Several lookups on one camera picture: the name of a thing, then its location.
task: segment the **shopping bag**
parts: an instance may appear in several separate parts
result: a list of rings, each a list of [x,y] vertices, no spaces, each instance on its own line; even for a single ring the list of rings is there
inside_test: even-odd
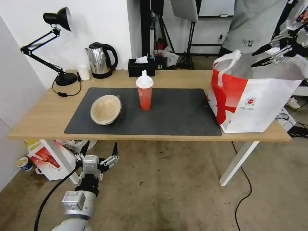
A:
[[[54,141],[71,166],[75,167],[75,156],[63,147],[59,142]],[[28,140],[28,157],[40,169],[49,180],[59,180],[67,176],[68,172],[55,159],[55,153],[50,153],[40,140]]]
[[[251,68],[269,56],[242,55],[236,50],[214,61],[207,98],[225,133],[264,132],[308,77],[308,61],[299,55]]]

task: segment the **shoe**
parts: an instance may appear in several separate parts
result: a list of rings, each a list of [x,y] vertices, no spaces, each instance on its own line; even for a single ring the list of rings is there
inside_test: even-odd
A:
[[[294,97],[291,97],[287,103],[287,105],[289,105],[290,107],[294,108],[294,109],[298,109],[301,106],[297,103],[297,100]]]

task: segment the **desk lamp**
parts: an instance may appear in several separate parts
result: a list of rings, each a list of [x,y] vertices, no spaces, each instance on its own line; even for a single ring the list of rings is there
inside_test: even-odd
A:
[[[67,7],[64,7],[58,11],[58,13],[44,13],[43,19],[46,23],[50,24],[53,28],[50,32],[43,35],[42,37],[38,38],[37,40],[33,41],[32,43],[21,47],[20,51],[24,53],[25,55],[30,56],[31,58],[34,58],[35,60],[39,61],[40,63],[46,65],[47,67],[53,69],[54,71],[58,72],[58,75],[55,79],[55,82],[59,86],[67,86],[72,83],[75,83],[77,81],[77,76],[73,73],[66,73],[63,71],[62,67],[56,66],[54,64],[48,63],[45,60],[37,57],[33,54],[33,51],[40,48],[41,46],[49,43],[50,41],[54,40],[55,38],[60,36],[60,29],[57,27],[57,25],[62,26],[64,29],[71,31],[70,24],[71,24],[71,14]],[[45,38],[46,36],[54,34],[55,36],[51,39],[43,42],[43,43],[37,43],[41,39]]]

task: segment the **wooden bowl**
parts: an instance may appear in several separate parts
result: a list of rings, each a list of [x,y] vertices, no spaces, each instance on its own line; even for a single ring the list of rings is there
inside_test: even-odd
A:
[[[121,101],[117,96],[104,95],[91,106],[91,119],[99,125],[111,124],[121,112]]]

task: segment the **black tissue box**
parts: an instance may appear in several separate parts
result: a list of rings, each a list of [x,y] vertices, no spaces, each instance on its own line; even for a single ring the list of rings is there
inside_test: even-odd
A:
[[[128,60],[128,75],[129,77],[139,77],[142,71],[146,70],[148,76],[155,76],[155,62],[153,59],[148,59],[147,64],[137,64],[136,59]]]

